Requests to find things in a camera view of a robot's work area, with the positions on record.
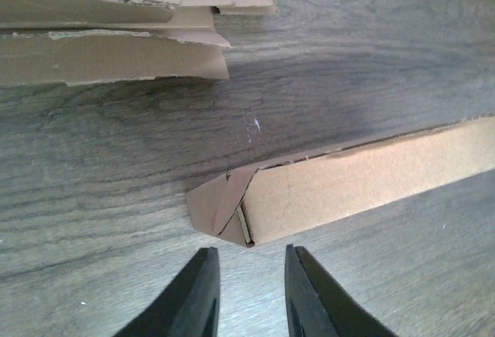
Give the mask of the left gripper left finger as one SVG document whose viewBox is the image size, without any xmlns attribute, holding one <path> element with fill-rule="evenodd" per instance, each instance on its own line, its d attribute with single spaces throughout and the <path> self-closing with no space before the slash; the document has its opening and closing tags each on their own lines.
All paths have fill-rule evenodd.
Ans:
<svg viewBox="0 0 495 337">
<path fill-rule="evenodd" d="M 215 247 L 199 249 L 162 293 L 117 336 L 216 336 L 220 264 Z"/>
</svg>

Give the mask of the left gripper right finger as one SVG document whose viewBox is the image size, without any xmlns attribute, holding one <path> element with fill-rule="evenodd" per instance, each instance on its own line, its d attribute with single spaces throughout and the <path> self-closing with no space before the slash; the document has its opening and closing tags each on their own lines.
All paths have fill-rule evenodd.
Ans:
<svg viewBox="0 0 495 337">
<path fill-rule="evenodd" d="M 395 336 L 302 246 L 285 249 L 285 305 L 290 336 Z"/>
</svg>

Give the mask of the cardboard box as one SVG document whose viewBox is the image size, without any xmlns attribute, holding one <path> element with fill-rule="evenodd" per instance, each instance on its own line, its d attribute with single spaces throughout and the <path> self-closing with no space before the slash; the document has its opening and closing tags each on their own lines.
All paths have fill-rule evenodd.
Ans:
<svg viewBox="0 0 495 337">
<path fill-rule="evenodd" d="M 196 230 L 254 247 L 494 168 L 494 117 L 330 145 L 233 169 L 186 194 Z"/>
</svg>

